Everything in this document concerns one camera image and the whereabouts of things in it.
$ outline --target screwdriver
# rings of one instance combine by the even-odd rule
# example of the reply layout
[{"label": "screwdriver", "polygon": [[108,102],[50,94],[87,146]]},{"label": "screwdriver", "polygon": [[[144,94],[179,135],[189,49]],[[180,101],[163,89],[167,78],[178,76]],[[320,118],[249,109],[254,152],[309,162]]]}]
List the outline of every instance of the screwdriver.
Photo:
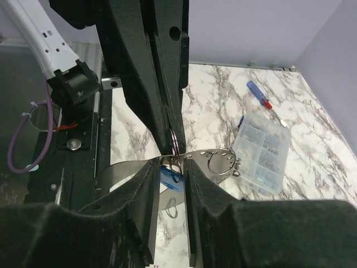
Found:
[{"label": "screwdriver", "polygon": [[269,103],[269,100],[264,96],[263,92],[257,87],[257,85],[253,81],[249,81],[247,83],[247,87],[249,90],[253,93],[253,95],[259,100],[261,105],[265,106],[271,114],[278,119],[279,123],[283,127],[287,127],[288,125],[285,123],[283,119],[280,118],[280,116],[274,111],[273,106]]}]

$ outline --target transparent organizer box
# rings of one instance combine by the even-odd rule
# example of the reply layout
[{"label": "transparent organizer box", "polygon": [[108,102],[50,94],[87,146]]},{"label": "transparent organizer box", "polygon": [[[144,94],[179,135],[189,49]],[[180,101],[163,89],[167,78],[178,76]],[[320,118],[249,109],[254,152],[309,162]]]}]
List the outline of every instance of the transparent organizer box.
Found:
[{"label": "transparent organizer box", "polygon": [[242,160],[238,180],[261,194],[279,194],[290,140],[288,128],[247,113],[233,143],[233,150]]}]

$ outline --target purple cable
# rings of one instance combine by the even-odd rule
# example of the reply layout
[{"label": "purple cable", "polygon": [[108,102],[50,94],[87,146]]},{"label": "purple cable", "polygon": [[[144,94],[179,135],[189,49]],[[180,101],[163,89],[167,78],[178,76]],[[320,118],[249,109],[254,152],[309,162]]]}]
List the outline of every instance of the purple cable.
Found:
[{"label": "purple cable", "polygon": [[[29,170],[33,169],[36,165],[38,165],[42,159],[45,157],[50,144],[51,144],[51,140],[52,140],[52,133],[53,133],[53,129],[54,129],[54,122],[53,122],[53,109],[52,109],[52,102],[51,102],[51,97],[50,97],[50,90],[49,90],[49,86],[47,85],[47,81],[46,78],[44,78],[45,81],[45,93],[46,93],[46,101],[45,102],[41,102],[38,103],[37,105],[44,105],[47,104],[47,110],[49,112],[49,131],[47,133],[47,139],[46,139],[46,143],[44,145],[44,148],[42,149],[42,152],[40,153],[40,155],[38,156],[38,158],[28,167],[24,168],[24,169],[17,169],[13,166],[12,163],[12,153],[13,153],[13,148],[15,146],[16,140],[18,138],[18,135],[20,134],[23,126],[25,125],[25,123],[27,122],[27,120],[29,119],[29,115],[24,115],[23,120],[21,121],[19,127],[17,128],[15,134],[13,135],[10,145],[9,145],[9,150],[7,151],[7,165],[9,167],[9,169],[16,173],[16,174],[25,174],[27,173]],[[36,109],[36,106],[32,106],[29,114],[31,114],[33,112],[33,110]]]}]

